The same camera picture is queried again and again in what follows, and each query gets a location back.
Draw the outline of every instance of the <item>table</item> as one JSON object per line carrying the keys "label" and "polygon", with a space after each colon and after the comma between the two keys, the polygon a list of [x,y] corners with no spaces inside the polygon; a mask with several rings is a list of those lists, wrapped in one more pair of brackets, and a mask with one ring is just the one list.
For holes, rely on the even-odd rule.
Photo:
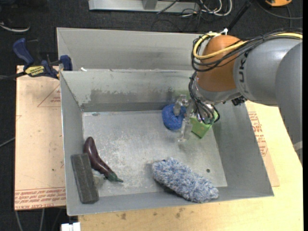
{"label": "table", "polygon": [[[17,80],[17,93],[16,167],[21,168],[16,168],[15,209],[63,206],[63,151],[54,142],[62,140],[59,82],[25,76]],[[279,186],[273,187],[274,197],[83,215],[78,216],[82,230],[303,230],[303,168],[278,108],[260,104],[254,108],[279,180]],[[42,122],[44,116],[49,120]],[[26,117],[36,128],[31,133],[22,127]],[[23,180],[27,188],[21,188]]]}
{"label": "table", "polygon": [[274,197],[78,216],[85,231],[303,230],[303,168],[278,108],[255,104],[280,186]]}

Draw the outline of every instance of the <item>blue fluffy duster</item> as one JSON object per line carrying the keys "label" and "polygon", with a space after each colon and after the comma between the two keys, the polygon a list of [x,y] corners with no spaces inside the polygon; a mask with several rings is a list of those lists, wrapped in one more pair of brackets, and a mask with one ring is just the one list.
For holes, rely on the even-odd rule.
{"label": "blue fluffy duster", "polygon": [[174,158],[154,162],[154,179],[182,196],[184,199],[205,203],[218,198],[218,189],[206,178],[192,172]]}

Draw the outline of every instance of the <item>yellow clamp label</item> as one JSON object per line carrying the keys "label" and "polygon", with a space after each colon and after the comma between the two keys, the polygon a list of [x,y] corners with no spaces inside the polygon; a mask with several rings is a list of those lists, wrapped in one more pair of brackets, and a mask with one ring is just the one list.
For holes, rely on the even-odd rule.
{"label": "yellow clamp label", "polygon": [[45,67],[41,65],[36,65],[36,66],[30,66],[25,70],[26,74],[35,76],[38,74],[42,74],[45,72]]}

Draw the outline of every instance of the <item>gray metal bin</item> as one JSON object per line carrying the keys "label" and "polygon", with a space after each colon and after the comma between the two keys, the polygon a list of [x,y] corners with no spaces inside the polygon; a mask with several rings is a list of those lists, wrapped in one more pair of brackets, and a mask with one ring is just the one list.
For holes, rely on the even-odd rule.
{"label": "gray metal bin", "polygon": [[[217,105],[221,118],[202,139],[192,134],[178,143],[180,131],[163,125],[162,108],[188,95],[196,37],[58,29],[59,55],[74,63],[74,71],[60,77],[68,215],[195,204],[154,181],[152,163],[170,156],[211,180],[219,190],[216,202],[273,196],[245,105]],[[85,205],[70,156],[82,152],[88,136],[124,183],[106,180],[99,201]]]}

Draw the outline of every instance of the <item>gray robot arm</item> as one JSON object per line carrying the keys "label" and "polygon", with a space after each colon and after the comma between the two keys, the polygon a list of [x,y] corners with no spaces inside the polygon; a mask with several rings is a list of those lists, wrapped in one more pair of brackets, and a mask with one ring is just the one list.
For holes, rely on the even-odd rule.
{"label": "gray robot arm", "polygon": [[256,47],[243,47],[236,54],[230,54],[231,51],[217,54],[214,60],[203,56],[242,41],[232,36],[210,39],[203,56],[197,57],[200,65],[192,76],[191,97],[207,107],[238,97],[278,106],[302,163],[302,37],[280,35]]}

